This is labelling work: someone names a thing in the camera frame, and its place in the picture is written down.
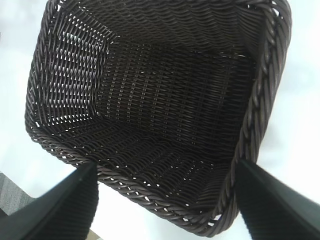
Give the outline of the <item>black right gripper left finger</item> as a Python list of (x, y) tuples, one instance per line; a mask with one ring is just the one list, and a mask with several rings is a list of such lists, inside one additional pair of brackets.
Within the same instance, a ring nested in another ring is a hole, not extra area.
[(95, 163), (79, 166), (50, 191), (0, 220), (2, 240), (85, 240), (99, 201)]

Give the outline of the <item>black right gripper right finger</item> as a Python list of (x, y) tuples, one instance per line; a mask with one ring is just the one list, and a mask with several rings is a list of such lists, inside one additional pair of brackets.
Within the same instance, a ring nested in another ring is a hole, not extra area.
[(319, 240), (320, 205), (241, 160), (235, 170), (237, 203), (254, 240)]

